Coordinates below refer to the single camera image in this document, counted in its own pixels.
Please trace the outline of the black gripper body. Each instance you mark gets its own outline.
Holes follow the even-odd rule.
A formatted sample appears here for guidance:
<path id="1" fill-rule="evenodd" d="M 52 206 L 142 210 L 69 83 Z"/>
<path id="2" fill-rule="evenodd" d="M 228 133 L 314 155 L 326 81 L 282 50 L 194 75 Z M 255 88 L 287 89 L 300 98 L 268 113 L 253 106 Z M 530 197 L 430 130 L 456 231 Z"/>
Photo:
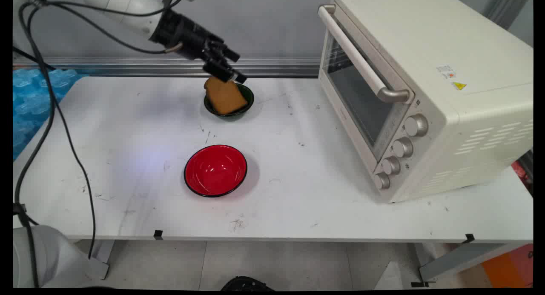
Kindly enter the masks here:
<path id="1" fill-rule="evenodd" d="M 225 60 L 224 40 L 190 18 L 173 10 L 161 14 L 150 41 L 171 49 L 181 43 L 175 53 L 189 59 Z"/>

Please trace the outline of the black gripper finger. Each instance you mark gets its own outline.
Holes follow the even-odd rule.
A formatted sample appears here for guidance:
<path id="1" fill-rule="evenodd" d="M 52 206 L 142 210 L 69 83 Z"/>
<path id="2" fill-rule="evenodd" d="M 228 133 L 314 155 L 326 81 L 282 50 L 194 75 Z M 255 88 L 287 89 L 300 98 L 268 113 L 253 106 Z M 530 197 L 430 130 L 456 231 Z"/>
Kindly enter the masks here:
<path id="1" fill-rule="evenodd" d="M 216 43 L 215 51 L 220 57 L 233 62 L 237 62 L 240 58 L 240 55 L 237 52 L 232 51 L 228 46 L 224 45 L 224 43 Z"/>
<path id="2" fill-rule="evenodd" d="M 247 76 L 245 74 L 233 69 L 227 63 L 222 63 L 216 60 L 207 60 L 203 66 L 203 70 L 223 82 L 235 81 L 237 83 L 244 84 L 247 80 Z"/>

